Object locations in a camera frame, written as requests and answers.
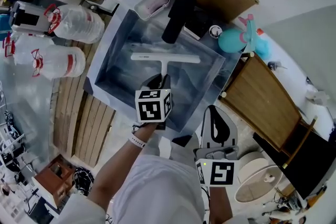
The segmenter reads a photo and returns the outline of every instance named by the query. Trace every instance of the person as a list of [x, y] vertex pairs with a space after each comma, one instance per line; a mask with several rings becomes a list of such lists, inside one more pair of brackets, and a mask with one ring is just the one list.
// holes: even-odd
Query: person
[[[171, 143], [167, 159], [159, 156], [155, 129], [154, 123], [139, 128], [99, 171], [88, 197], [71, 195], [53, 224], [105, 223], [113, 197], [115, 224], [203, 223], [204, 202], [192, 152], [199, 146], [197, 137], [185, 148]], [[209, 209], [212, 224], [232, 218], [225, 188], [210, 188]]]

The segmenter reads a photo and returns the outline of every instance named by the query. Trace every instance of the sink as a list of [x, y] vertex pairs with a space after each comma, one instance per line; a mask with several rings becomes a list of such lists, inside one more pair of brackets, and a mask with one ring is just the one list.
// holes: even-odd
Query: sink
[[161, 72], [159, 61], [133, 61], [133, 52], [198, 55], [201, 62], [170, 62], [173, 110], [167, 127], [180, 132], [213, 83], [225, 58], [204, 44], [181, 32], [175, 44], [161, 36], [165, 24], [159, 20], [143, 21], [128, 10], [114, 36], [99, 69], [95, 85], [122, 103], [135, 109], [135, 91], [141, 84]]

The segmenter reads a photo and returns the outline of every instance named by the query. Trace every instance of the floor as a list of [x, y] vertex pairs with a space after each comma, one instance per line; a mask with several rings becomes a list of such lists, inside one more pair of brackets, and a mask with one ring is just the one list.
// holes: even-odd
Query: floor
[[[224, 106], [218, 100], [216, 101], [215, 105], [220, 107], [224, 112], [226, 112], [237, 126], [239, 157], [249, 152], [260, 151], [259, 145], [252, 138], [253, 130], [242, 119], [240, 119], [228, 107]], [[108, 159], [111, 156], [113, 156], [122, 147], [122, 145], [127, 141], [128, 134], [132, 128], [132, 124], [133, 122], [130, 122], [121, 113], [116, 113], [111, 123], [111, 129], [106, 137], [99, 161], [97, 165], [95, 166], [95, 168], [91, 169], [94, 176], [96, 176], [100, 168], [108, 161]], [[201, 126], [202, 125], [200, 125], [196, 131], [196, 134], [199, 139], [200, 139], [200, 134], [201, 134]], [[161, 139], [159, 148], [161, 151], [161, 156], [169, 157], [170, 143], [167, 139], [165, 138]], [[75, 156], [72, 157], [71, 161], [76, 165], [81, 165], [85, 167], [85, 164], [83, 164]], [[262, 203], [272, 201], [275, 191], [272, 191], [271, 193], [269, 193], [269, 195], [264, 197], [261, 201], [256, 202], [255, 204], [243, 205], [243, 204], [237, 203], [234, 200], [234, 194], [237, 188], [238, 188], [238, 185], [227, 187], [227, 193], [229, 196], [229, 200], [231, 203], [233, 213], [235, 215], [242, 214], [248, 218], [255, 218], [259, 224], [267, 223], [268, 218], [262, 217], [261, 213], [264, 211], [271, 211], [275, 209], [276, 205], [274, 202], [269, 202], [265, 207], [263, 207]], [[207, 197], [205, 193], [203, 193], [203, 195], [204, 195], [203, 199], [205, 203], [205, 208], [208, 208]]]

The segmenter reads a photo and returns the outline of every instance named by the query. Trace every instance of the gray wall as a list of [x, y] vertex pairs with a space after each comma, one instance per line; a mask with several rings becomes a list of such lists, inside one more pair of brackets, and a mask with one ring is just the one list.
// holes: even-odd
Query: gray wall
[[336, 5], [313, 10], [263, 30], [303, 69], [314, 85], [333, 99], [336, 118]]

